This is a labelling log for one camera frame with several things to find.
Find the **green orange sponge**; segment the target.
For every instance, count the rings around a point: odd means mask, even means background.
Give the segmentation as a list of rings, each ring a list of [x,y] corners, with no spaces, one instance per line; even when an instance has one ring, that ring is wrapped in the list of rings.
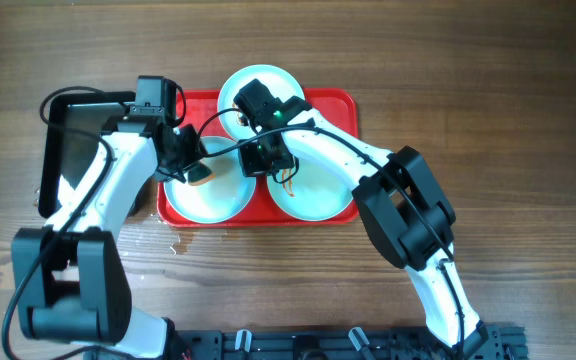
[[[215,175],[207,165],[198,161],[188,168],[185,177],[190,186],[200,186],[209,182]]]

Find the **white plate top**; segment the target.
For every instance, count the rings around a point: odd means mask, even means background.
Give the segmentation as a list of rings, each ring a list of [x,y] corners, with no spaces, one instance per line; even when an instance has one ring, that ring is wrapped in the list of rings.
[[[305,98],[300,84],[287,71],[268,64],[250,65],[238,70],[226,80],[219,92],[217,111],[235,108],[235,95],[253,79],[259,80],[274,97],[282,101],[292,96]],[[235,141],[245,140],[255,135],[250,127],[242,125],[241,113],[227,112],[219,116],[219,121],[229,137]]]

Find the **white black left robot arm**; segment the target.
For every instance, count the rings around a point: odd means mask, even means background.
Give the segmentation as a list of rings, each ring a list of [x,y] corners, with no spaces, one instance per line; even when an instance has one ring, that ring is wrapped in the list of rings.
[[[28,339],[77,343],[96,357],[186,359],[174,323],[133,306],[116,239],[150,177],[181,180],[199,164],[197,131],[142,108],[109,118],[95,138],[96,157],[70,203],[12,240],[16,289],[2,324],[4,352],[14,356],[17,318]]]

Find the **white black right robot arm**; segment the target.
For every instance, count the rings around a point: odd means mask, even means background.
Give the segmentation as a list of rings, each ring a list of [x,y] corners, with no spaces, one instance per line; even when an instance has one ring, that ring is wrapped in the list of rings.
[[[455,356],[473,355],[483,342],[482,321],[455,264],[455,211],[421,154],[409,146],[397,152],[371,146],[297,96],[238,95],[234,103],[262,139],[281,141],[342,181],[373,246],[408,273],[430,333]]]

